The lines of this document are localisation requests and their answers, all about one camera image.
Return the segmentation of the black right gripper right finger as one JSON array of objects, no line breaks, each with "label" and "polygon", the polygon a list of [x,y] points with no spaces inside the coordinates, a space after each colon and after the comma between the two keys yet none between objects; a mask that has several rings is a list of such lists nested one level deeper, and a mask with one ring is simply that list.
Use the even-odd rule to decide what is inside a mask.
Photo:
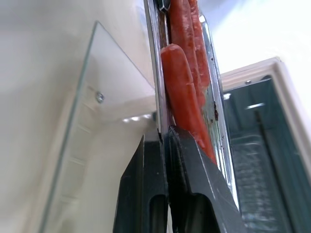
[{"label": "black right gripper right finger", "polygon": [[218,167],[192,135],[172,126],[167,159],[175,233],[244,233],[246,227]]}]

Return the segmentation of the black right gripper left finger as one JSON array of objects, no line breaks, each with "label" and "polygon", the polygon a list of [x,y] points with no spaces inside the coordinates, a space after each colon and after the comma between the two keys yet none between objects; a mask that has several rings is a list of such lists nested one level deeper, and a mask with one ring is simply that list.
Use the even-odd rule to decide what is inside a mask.
[{"label": "black right gripper left finger", "polygon": [[163,145],[157,132],[147,132],[121,177],[113,232],[166,232],[167,196]]}]

